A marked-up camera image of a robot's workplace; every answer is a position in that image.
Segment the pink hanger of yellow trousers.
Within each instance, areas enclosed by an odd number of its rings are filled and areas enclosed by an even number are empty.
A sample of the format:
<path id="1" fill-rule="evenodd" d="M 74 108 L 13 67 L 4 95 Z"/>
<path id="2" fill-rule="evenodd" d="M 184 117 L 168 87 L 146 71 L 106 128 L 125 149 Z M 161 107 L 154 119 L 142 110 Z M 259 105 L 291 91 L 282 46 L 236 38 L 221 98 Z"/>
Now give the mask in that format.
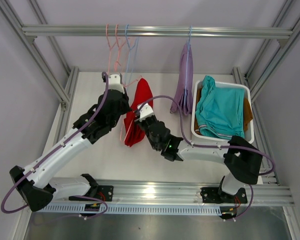
<path id="1" fill-rule="evenodd" d="M 107 74 L 110 73 L 111 68 L 111 58 L 112 58 L 112 49 L 115 47 L 116 43 L 111 44 L 109 37 L 109 24 L 106 24 L 105 27 L 105 37 L 108 46 L 108 64 L 107 64 Z"/>

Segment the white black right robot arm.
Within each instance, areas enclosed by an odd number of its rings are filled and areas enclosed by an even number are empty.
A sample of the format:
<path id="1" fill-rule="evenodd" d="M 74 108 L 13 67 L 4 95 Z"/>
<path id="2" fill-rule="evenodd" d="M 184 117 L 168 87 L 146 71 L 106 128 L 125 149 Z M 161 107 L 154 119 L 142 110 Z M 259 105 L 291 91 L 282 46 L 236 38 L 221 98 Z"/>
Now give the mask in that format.
<path id="1" fill-rule="evenodd" d="M 222 164 L 229 173 L 222 177 L 218 187 L 202 187 L 204 203 L 246 204 L 245 185 L 257 184 L 263 156 L 245 139 L 234 136 L 228 145 L 198 147 L 182 137 L 171 134 L 164 122 L 152 115 L 138 117 L 135 122 L 145 132 L 151 147 L 171 162 L 200 160 Z"/>

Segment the blue hanger of teal trousers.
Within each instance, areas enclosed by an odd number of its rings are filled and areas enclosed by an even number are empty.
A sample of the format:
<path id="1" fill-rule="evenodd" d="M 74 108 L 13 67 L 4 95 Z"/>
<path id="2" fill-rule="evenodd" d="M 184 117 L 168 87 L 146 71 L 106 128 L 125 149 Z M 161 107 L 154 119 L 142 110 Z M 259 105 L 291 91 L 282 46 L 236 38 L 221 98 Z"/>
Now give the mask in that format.
<path id="1" fill-rule="evenodd" d="M 132 83 L 132 74 L 134 73 L 138 47 L 139 47 L 139 37 L 135 37 L 133 41 L 128 38 L 129 25 L 125 26 L 124 36 L 128 47 L 128 57 L 126 62 L 126 69 L 124 75 L 125 86 L 128 87 Z"/>

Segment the brown trousers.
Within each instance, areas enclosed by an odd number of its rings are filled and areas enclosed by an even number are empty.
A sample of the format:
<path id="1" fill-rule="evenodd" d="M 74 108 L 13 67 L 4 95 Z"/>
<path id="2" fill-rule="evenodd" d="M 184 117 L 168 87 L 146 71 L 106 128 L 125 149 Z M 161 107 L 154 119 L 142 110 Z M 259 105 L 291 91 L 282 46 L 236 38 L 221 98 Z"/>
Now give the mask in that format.
<path id="1" fill-rule="evenodd" d="M 197 106 L 198 102 L 200 101 L 202 89 L 203 89 L 203 87 L 199 86 L 196 91 L 196 98 L 195 98 L 195 104 L 194 104 L 195 107 Z M 245 97 L 243 100 L 243 131 L 244 131 L 244 134 L 246 134 L 248 132 L 249 124 L 252 120 L 253 120 L 253 114 L 252 114 L 251 105 L 250 105 L 248 99 Z M 194 117 L 193 130 L 197 135 L 202 136 L 196 117 Z"/>

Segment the teal trousers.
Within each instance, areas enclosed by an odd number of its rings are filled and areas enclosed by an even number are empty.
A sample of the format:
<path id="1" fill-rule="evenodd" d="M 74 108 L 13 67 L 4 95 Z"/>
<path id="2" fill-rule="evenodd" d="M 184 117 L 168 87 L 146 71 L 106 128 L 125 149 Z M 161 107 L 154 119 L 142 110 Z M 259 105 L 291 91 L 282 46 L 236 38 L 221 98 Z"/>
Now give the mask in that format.
<path id="1" fill-rule="evenodd" d="M 195 109 L 200 134 L 225 140 L 244 138 L 244 98 L 243 88 L 217 87 L 213 77 L 205 76 Z"/>

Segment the pink hanger of brown trousers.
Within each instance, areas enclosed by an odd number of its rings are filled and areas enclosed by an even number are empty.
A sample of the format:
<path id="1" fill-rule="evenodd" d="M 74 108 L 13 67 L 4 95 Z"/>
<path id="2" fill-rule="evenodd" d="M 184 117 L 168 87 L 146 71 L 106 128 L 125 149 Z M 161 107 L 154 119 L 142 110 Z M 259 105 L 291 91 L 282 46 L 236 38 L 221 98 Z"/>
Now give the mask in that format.
<path id="1" fill-rule="evenodd" d="M 120 44 L 121 38 L 118 37 L 118 27 L 119 27 L 119 25 L 117 24 L 115 26 L 115 44 L 117 46 L 117 58 L 114 62 L 114 72 L 115 73 L 119 72 L 118 68 L 121 66 L 121 64 L 120 64 L 121 50 L 122 50 L 122 47 L 125 45 L 125 42 L 123 42 L 122 45 Z"/>

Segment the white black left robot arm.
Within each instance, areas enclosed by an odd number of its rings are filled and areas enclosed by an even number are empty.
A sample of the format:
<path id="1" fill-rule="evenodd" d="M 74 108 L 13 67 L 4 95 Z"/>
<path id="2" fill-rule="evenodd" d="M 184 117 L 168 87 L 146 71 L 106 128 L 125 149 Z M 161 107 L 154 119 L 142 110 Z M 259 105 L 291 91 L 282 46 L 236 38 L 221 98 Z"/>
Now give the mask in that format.
<path id="1" fill-rule="evenodd" d="M 88 173 L 77 178 L 56 179 L 55 174 L 80 152 L 91 147 L 116 127 L 120 117 L 130 111 L 126 89 L 109 89 L 52 150 L 26 167 L 14 166 L 9 174 L 27 206 L 37 212 L 51 201 L 68 198 L 91 201 L 98 196 L 99 185 Z"/>

